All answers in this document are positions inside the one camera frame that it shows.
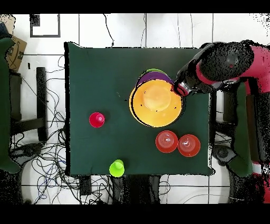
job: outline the green tablecloth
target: green tablecloth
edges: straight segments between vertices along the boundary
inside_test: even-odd
[[[137,122],[128,102],[142,71],[157,68],[175,78],[199,49],[91,49],[73,43],[68,48],[71,175],[109,174],[110,164],[118,158],[124,161],[125,174],[213,173],[207,153],[208,95],[188,96],[182,117],[163,128]],[[101,128],[89,124],[89,116],[96,111],[105,115]],[[159,152],[155,139],[166,129],[178,137],[196,135],[200,152],[192,158],[177,149],[169,154]]]

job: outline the plastic cup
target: plastic cup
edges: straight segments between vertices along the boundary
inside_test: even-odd
[[[105,117],[102,113],[95,112],[90,115],[89,122],[93,127],[101,127],[105,122]]]
[[[178,138],[170,130],[160,132],[156,138],[156,146],[163,153],[171,153],[177,148]]]
[[[109,168],[110,174],[115,177],[119,178],[124,174],[124,163],[122,160],[115,160]]]
[[[178,142],[179,152],[186,157],[193,157],[200,151],[200,140],[194,135],[184,135]]]

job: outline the floor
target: floor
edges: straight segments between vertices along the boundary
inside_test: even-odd
[[[241,41],[253,40],[267,45],[268,24],[266,15],[258,14],[147,14],[147,31],[144,31],[144,14],[106,14],[107,25],[114,46],[129,47],[162,47],[162,48],[199,48],[206,42],[213,41]],[[36,67],[46,67],[47,79],[64,78],[64,47],[65,41],[72,41],[83,47],[105,48],[111,46],[112,40],[108,34],[105,18],[102,14],[61,14],[59,38],[31,38],[29,15],[14,15],[16,17],[14,35],[27,42],[27,47],[19,69],[19,73],[36,92],[35,73]],[[57,14],[41,14],[40,26],[33,27],[33,35],[57,35]],[[23,81],[21,113],[22,119],[36,117],[36,96]],[[53,79],[47,82],[47,87],[59,96],[57,110],[65,117],[65,88],[64,81]],[[217,110],[223,110],[222,93],[218,93]],[[54,108],[52,96],[48,95],[48,107]],[[63,127],[63,122],[52,122],[53,114],[48,110],[49,134]],[[222,114],[217,113],[217,119],[222,119]],[[22,137],[18,134],[15,140]],[[22,144],[37,142],[36,130],[25,133]],[[56,136],[49,140],[50,143],[57,141]],[[64,149],[60,152],[65,157]],[[38,198],[38,188],[43,191],[45,183],[42,177],[44,171],[40,167],[50,167],[50,161],[33,160],[26,164],[22,177],[22,193],[24,199],[33,202]],[[218,165],[213,158],[211,167],[215,169],[212,176],[201,175],[167,175],[162,176],[160,183],[161,203],[226,203],[229,195],[228,171]],[[93,189],[98,189],[100,181],[93,184]],[[44,192],[37,204],[51,204],[52,199],[58,194],[53,204],[76,204],[79,203],[70,189],[62,189],[52,182]],[[106,191],[102,193],[102,199],[107,200]]]

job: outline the yellow bowl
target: yellow bowl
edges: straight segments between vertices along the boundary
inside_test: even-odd
[[[138,122],[151,127],[163,127],[178,118],[182,111],[182,100],[171,91],[170,83],[150,80],[133,89],[129,97],[129,109]]]

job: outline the green cup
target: green cup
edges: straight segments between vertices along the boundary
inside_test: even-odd
[[[111,165],[110,165],[110,174],[115,177],[119,178],[124,174],[124,163],[122,160],[115,160]]]

